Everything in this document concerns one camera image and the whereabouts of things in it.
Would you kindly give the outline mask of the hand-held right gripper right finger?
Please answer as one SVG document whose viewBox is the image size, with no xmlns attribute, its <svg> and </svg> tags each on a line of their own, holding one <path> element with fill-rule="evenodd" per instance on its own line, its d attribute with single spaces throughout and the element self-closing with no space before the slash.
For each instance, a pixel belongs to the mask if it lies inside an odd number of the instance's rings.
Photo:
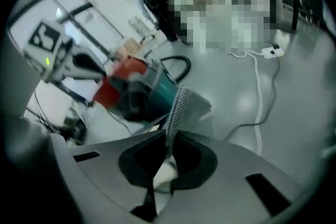
<svg viewBox="0 0 336 224">
<path fill-rule="evenodd" d="M 178 131 L 192 92 L 180 87 L 166 128 L 177 177 L 157 223 L 298 223 L 308 203 L 289 175 L 248 149 Z"/>
</svg>

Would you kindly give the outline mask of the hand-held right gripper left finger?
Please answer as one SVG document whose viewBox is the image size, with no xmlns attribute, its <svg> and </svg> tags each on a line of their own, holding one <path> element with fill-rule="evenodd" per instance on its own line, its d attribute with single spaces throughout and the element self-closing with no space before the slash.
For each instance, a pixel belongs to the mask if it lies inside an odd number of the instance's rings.
<svg viewBox="0 0 336 224">
<path fill-rule="evenodd" d="M 156 215 L 152 178 L 165 156 L 162 130 L 68 147 L 50 137 L 53 157 L 81 223 L 168 223 Z"/>
</svg>

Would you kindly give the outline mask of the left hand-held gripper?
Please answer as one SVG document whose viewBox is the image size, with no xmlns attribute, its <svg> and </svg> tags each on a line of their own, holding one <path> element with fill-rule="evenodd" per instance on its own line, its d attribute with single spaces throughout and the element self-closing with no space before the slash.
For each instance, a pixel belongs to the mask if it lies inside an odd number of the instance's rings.
<svg viewBox="0 0 336 224">
<path fill-rule="evenodd" d="M 23 56 L 44 82 L 59 83 L 64 78 L 94 80 L 107 76 L 98 56 L 65 34 L 62 24 L 42 19 L 28 37 Z M 74 73 L 73 64 L 93 72 Z"/>
</svg>

